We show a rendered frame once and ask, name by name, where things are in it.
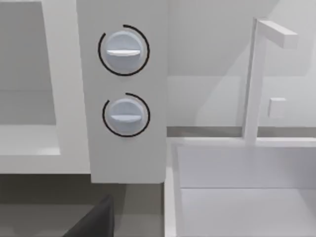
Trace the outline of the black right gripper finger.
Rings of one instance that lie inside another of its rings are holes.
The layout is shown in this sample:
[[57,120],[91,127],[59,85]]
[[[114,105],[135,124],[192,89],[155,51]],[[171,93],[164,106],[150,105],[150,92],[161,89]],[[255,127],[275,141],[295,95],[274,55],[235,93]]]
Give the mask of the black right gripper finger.
[[111,195],[105,197],[62,237],[114,237],[115,205]]

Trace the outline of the pale blue round knob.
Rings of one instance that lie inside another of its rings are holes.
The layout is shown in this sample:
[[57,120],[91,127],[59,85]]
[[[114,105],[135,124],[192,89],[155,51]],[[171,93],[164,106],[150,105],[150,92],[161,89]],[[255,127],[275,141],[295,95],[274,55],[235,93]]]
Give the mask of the pale blue round knob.
[[130,31],[111,34],[105,42],[105,59],[110,68],[120,74],[136,71],[143,58],[143,44]]
[[112,102],[106,110],[106,118],[113,130],[122,135],[139,132],[144,124],[145,112],[139,102],[122,98]]

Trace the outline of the pale microwave oven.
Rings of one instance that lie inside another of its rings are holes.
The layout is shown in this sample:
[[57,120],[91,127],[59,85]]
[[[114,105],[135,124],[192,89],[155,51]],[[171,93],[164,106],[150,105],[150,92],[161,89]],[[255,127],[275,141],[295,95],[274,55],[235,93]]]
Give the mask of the pale microwave oven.
[[[105,42],[130,31],[140,67],[110,68]],[[168,0],[0,0],[0,174],[88,174],[92,183],[159,184],[166,177]],[[122,98],[142,129],[106,118]]]

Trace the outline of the white sink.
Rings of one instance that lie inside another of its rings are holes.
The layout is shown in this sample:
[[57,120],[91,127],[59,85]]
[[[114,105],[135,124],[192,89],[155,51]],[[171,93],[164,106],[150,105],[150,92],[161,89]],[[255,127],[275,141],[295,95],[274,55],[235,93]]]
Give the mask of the white sink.
[[316,237],[316,139],[167,139],[165,237]]

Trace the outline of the tall white tap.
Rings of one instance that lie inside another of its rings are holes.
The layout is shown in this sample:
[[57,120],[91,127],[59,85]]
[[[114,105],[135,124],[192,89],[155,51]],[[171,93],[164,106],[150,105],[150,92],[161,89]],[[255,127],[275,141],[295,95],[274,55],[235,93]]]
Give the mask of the tall white tap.
[[283,49],[296,49],[298,39],[296,32],[272,20],[253,19],[242,125],[242,137],[248,146],[257,141],[267,42]]

